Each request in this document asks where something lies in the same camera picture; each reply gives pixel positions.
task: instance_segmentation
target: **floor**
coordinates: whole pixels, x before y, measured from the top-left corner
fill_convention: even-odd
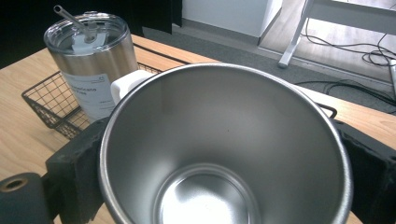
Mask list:
[[[307,63],[302,60],[300,60],[301,64],[299,65],[290,64],[287,69],[280,68],[277,66],[278,59],[280,58],[279,54],[271,52],[268,53],[267,50],[259,49],[257,47],[257,43],[246,43],[239,38],[240,36],[230,32],[219,31],[219,29],[208,27],[206,25],[200,25],[197,27],[196,25],[191,25],[190,22],[183,22],[182,28],[175,27],[174,32],[171,35],[149,28],[144,29],[144,31],[146,38],[169,46],[194,52],[220,62],[240,64],[259,69],[273,76],[282,78],[289,83],[302,85],[312,91],[323,93],[327,93],[327,91],[329,91],[327,94],[330,94],[331,96],[344,99],[358,105],[364,105],[385,113],[393,113],[395,111],[396,102],[393,100],[394,95],[390,85],[380,86],[387,87],[389,89],[388,91],[381,91],[380,93],[389,99],[391,98],[389,103],[385,103],[384,101],[375,98],[366,91],[358,91],[355,88],[340,87],[339,85],[337,85],[337,88],[330,88],[332,84],[340,81],[340,78],[328,76],[323,73],[323,68],[319,68],[319,66],[312,65],[312,63]],[[273,59],[272,57],[263,54],[268,54],[278,58]],[[320,72],[315,71],[315,69],[313,69],[315,67],[321,69]],[[348,79],[350,80],[348,83],[352,83],[354,78],[348,77],[344,79]],[[375,83],[372,81],[369,82],[368,85],[366,84],[366,86],[373,86],[373,84]]]
[[[283,0],[283,6],[279,17],[268,31],[260,44],[263,49],[283,53],[294,35],[297,24],[300,20],[302,8],[305,0]],[[373,0],[349,0],[349,3],[366,5],[371,7],[382,7],[396,9],[396,0],[373,1]],[[344,25],[334,24],[326,21],[309,20],[307,26],[309,35],[314,35],[327,40],[332,44],[359,44],[370,43],[377,45],[384,34],[362,30]],[[387,35],[380,43],[381,47],[396,52],[396,36]],[[350,48],[354,50],[367,51],[376,50],[377,47],[360,46]],[[386,66],[376,66],[365,62],[361,58],[362,54],[348,52],[332,47],[325,47],[313,44],[302,37],[294,53],[294,57],[319,63],[331,68],[340,69],[346,73],[361,75],[365,78],[374,79],[390,83],[391,77],[389,68]],[[381,58],[375,58],[378,63],[384,63]]]

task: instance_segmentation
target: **clear tumbler lid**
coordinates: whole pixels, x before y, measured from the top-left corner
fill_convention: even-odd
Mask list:
[[[75,19],[81,26],[62,20],[44,33],[44,42],[50,51],[65,55],[90,55],[110,49],[129,34],[127,23],[118,16],[86,12]]]

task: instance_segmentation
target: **metal straw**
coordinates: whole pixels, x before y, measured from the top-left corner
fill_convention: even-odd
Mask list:
[[[71,21],[78,29],[80,29],[85,35],[84,40],[86,43],[90,43],[95,39],[96,34],[92,34],[92,32],[90,32],[90,30],[82,22],[76,20],[74,16],[70,15],[70,13],[64,10],[61,6],[56,5],[53,8],[53,11],[58,15],[62,16],[63,18],[67,19],[68,21]]]

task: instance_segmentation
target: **gray carpet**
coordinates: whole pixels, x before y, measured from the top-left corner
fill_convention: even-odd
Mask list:
[[[190,35],[183,35],[178,32],[173,32],[171,35],[169,35],[164,32],[145,29],[145,37],[169,46],[194,52],[224,63],[234,63],[256,68],[273,76],[280,77],[293,84],[306,81],[340,81],[340,79],[338,78],[330,77],[328,75],[311,71],[296,65],[290,64],[288,69],[282,69],[277,66],[277,61],[274,59],[266,58],[261,55],[257,55],[240,49],[231,48],[225,45],[209,42]],[[350,81],[347,81],[346,83],[353,84],[353,86],[358,85]],[[325,92],[327,88],[330,87],[330,84],[328,83],[308,83],[300,85],[310,90],[319,92]],[[381,92],[381,94],[383,93],[387,94],[393,100],[393,104],[395,103],[393,92]],[[396,111],[396,106],[394,106],[395,104],[387,104],[364,91],[358,91],[350,87],[337,86],[331,88],[329,95],[358,105],[364,105],[385,113],[395,114]]]

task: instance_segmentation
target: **white handle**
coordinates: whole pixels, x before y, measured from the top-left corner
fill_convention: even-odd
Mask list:
[[[115,80],[110,87],[114,103],[117,105],[129,91],[151,76],[150,72],[136,70]]]

